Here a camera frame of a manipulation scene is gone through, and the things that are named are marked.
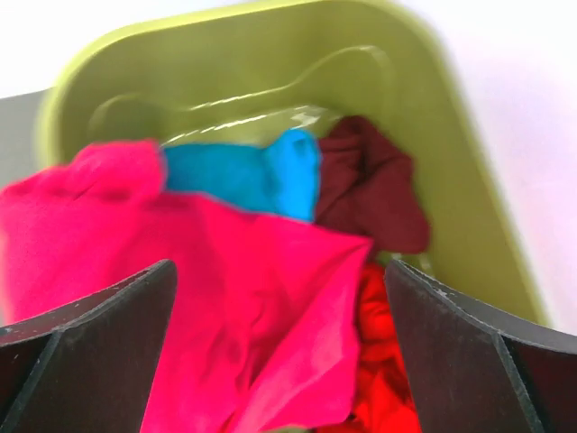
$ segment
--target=white surface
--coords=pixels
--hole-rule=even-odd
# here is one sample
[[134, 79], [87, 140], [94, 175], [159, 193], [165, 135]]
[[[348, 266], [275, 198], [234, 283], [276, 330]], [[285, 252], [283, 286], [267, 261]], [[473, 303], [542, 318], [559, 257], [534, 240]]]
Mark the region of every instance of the white surface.
[[[555, 326], [577, 334], [577, 26], [572, 2], [399, 0], [444, 42], [536, 265]], [[0, 97], [48, 87], [119, 26], [235, 0], [0, 2]]]

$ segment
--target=blue fabric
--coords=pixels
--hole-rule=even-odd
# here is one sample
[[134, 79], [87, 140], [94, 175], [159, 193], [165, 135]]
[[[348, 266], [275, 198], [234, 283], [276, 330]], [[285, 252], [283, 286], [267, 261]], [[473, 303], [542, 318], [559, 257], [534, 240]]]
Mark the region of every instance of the blue fabric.
[[303, 221], [315, 217], [321, 153], [306, 131], [288, 130], [264, 149], [191, 143], [163, 151], [169, 190], [202, 191], [246, 210]]

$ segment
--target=plastic bin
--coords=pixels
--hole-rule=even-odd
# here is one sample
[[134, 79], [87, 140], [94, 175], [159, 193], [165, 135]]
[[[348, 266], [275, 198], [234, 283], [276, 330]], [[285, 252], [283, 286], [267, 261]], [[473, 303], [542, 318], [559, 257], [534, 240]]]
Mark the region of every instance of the plastic bin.
[[415, 158], [434, 229], [421, 263], [457, 290], [545, 323], [436, 42], [382, 0], [266, 0], [112, 32], [49, 93], [38, 151], [50, 165], [121, 138], [265, 144], [296, 124], [323, 134], [343, 114], [366, 115]]

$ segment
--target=red cloth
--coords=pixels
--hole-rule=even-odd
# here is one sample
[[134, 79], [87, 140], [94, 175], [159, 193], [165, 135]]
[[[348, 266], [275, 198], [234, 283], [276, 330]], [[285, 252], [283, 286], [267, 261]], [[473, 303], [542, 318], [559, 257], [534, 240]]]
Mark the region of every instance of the red cloth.
[[374, 251], [422, 253], [429, 224], [411, 185], [413, 162], [365, 118], [344, 117], [319, 140], [316, 223], [374, 240]]
[[317, 433], [420, 432], [383, 278], [377, 264], [362, 271], [357, 318], [362, 346], [353, 414]]
[[5, 189], [7, 318], [169, 258], [179, 285], [142, 433], [214, 433], [225, 423], [227, 433], [255, 433], [346, 417], [369, 241], [163, 192], [165, 179], [154, 143], [110, 143]]

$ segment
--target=bright pink towel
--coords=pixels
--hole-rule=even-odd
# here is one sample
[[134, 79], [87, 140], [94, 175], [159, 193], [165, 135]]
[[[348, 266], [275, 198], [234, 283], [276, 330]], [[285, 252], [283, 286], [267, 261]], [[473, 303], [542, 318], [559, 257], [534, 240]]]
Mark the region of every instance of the bright pink towel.
[[343, 421], [369, 241], [166, 193], [165, 177], [153, 142], [110, 143], [0, 194], [7, 316], [41, 314], [170, 258], [179, 287], [142, 432]]

